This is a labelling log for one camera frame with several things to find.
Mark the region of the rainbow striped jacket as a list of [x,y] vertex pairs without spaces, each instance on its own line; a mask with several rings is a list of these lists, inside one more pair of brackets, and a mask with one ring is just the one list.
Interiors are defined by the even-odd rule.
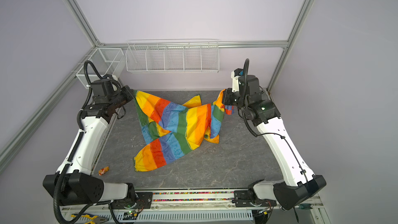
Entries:
[[135,91],[135,106],[146,146],[134,158],[137,172],[161,168],[199,148],[204,140],[218,144],[225,115],[234,107],[224,105],[226,90],[203,104],[195,95],[180,105],[158,96]]

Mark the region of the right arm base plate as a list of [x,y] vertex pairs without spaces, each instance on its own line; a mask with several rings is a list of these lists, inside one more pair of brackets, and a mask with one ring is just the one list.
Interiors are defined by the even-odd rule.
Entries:
[[235,190],[232,203],[235,204],[236,207],[274,207],[277,205],[275,200],[258,199],[250,189]]

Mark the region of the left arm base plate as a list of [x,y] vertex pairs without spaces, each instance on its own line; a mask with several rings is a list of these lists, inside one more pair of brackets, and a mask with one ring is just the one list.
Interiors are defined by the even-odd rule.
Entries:
[[112,203],[113,209],[131,210],[131,209],[149,209],[151,208],[153,193],[136,192],[135,197],[116,200]]

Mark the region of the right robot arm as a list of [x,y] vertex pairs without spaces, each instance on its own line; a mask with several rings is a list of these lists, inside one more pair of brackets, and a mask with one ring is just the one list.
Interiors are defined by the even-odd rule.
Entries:
[[273,200],[290,210],[317,194],[326,186],[326,180],[304,161],[289,137],[280,111],[270,98],[263,96],[259,79],[248,70],[246,59],[243,68],[231,73],[233,84],[224,93],[222,102],[237,107],[248,131],[256,138],[265,139],[283,175],[279,181],[256,181],[248,187],[248,192],[253,203]]

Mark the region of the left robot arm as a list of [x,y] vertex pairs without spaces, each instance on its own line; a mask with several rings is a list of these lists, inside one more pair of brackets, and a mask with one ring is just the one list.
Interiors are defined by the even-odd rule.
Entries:
[[60,224],[74,224],[89,207],[121,201],[133,207],[137,195],[132,183],[105,183],[92,176],[92,166],[105,132],[117,110],[134,98],[111,75],[100,75],[92,61],[84,62],[89,91],[77,114],[76,138],[56,173],[46,175],[43,187],[53,198],[53,212]]

